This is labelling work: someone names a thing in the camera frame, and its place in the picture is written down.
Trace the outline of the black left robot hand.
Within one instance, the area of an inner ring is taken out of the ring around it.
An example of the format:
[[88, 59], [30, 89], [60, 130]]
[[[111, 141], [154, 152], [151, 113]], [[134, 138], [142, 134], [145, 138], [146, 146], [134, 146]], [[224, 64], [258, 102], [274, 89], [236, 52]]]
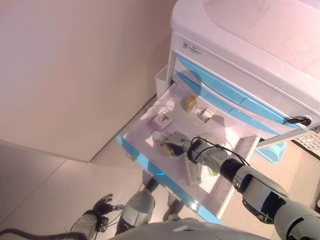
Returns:
[[104, 216], [114, 211], [122, 211], [125, 206], [123, 204], [112, 205], [110, 202], [113, 200], [113, 194], [109, 193], [98, 200], [93, 206], [93, 210], [99, 215]]

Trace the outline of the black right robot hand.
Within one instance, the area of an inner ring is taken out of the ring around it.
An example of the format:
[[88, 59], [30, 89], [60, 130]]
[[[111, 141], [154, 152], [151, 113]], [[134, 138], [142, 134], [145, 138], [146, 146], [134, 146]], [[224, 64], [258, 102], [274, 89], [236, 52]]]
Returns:
[[180, 157], [187, 153], [191, 140], [181, 132], [175, 131], [165, 135], [160, 141], [159, 152], [164, 157]]

